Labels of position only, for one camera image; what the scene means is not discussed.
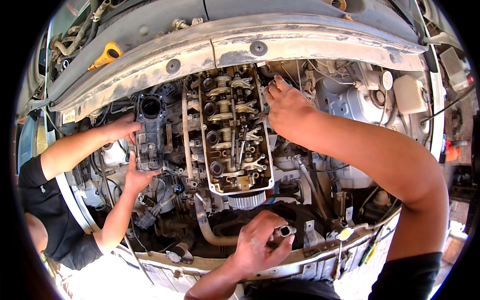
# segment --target black shirt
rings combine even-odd
[[[427,299],[440,270],[441,258],[442,253],[435,252],[386,262],[368,300]],[[331,285],[322,281],[292,280],[252,289],[244,299],[340,300],[340,297]]]
[[[68,209],[54,178],[43,175],[40,156],[23,164],[18,187],[24,211],[42,221],[48,233],[45,256],[80,270],[102,256],[92,234],[85,234]]]

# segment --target sticker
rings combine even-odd
[[[62,124],[70,122],[75,122],[75,109],[72,109],[71,111],[62,115]]]

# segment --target engine bay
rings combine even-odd
[[[118,200],[134,150],[139,170],[161,174],[138,195],[127,236],[135,251],[166,252],[176,264],[228,257],[240,228],[264,209],[297,229],[293,250],[305,247],[308,221],[328,241],[343,228],[377,224],[397,210],[401,201],[359,169],[275,132],[263,90],[276,74],[319,110],[428,143],[430,123],[420,125],[431,113],[427,72],[346,60],[251,63],[152,86],[76,123],[83,131],[133,112],[144,128],[135,146],[119,140],[93,153],[69,184],[102,227],[111,210],[105,180]],[[407,89],[413,97],[404,95]]]

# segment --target mechanic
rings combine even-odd
[[[440,268],[448,227],[447,186],[435,158],[406,135],[315,110],[281,76],[265,88],[264,97],[278,134],[355,166],[402,200],[386,263],[369,299],[426,299]],[[262,211],[242,227],[235,253],[198,280],[185,299],[228,299],[246,276],[277,266],[290,254],[294,237],[284,238],[274,250],[266,243],[286,224]],[[274,280],[258,285],[245,290],[245,299],[340,299],[325,282]]]
[[[65,136],[20,169],[18,187],[25,220],[38,252],[70,269],[80,270],[122,240],[132,215],[135,199],[160,171],[136,170],[135,152],[130,151],[125,187],[108,214],[103,228],[85,234],[68,209],[55,177],[72,170],[95,150],[125,138],[135,142],[134,131],[142,128],[133,113],[105,126]]]

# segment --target human hand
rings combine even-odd
[[[283,238],[274,250],[266,245],[274,236],[280,236],[278,229],[283,225],[288,225],[284,218],[263,210],[241,228],[237,250],[227,260],[242,278],[274,267],[290,254],[294,235]]]
[[[316,110],[299,90],[288,85],[282,76],[275,75],[264,89],[264,98],[270,106],[268,119],[276,133],[296,144],[303,144],[309,116]]]
[[[134,132],[143,128],[140,122],[134,122],[135,115],[129,113],[125,116],[118,118],[110,124],[100,127],[107,135],[108,142],[125,138],[130,146],[135,145]]]
[[[153,176],[158,174],[160,174],[160,170],[149,172],[137,171],[136,154],[135,151],[131,150],[124,189],[134,195],[138,195],[138,193],[140,193],[152,181]]]

